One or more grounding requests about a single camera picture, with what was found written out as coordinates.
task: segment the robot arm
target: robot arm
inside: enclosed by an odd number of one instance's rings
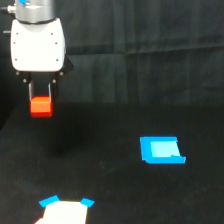
[[[16,74],[28,85],[33,117],[51,117],[57,97],[59,77],[73,70],[66,56],[61,21],[55,15],[54,0],[15,0],[14,6],[1,8],[15,17],[11,31],[11,60]],[[34,96],[33,73],[50,73],[48,96]]]

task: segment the blue tape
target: blue tape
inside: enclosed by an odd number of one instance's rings
[[[86,205],[87,207],[91,207],[95,202],[92,200],[89,200],[87,198],[83,198],[81,201],[81,204]]]
[[[176,142],[176,137],[141,137],[142,160],[150,164],[185,163],[186,157],[180,156]]]
[[[39,201],[39,204],[40,204],[43,208],[45,208],[47,205],[52,204],[52,203],[54,203],[54,202],[56,202],[56,201],[60,201],[57,195],[55,195],[55,196],[53,196],[53,197],[50,197],[50,198],[47,198],[47,199],[44,199],[44,200],[42,200],[42,201]]]
[[[19,0],[19,3],[25,5],[26,4],[26,0]]]

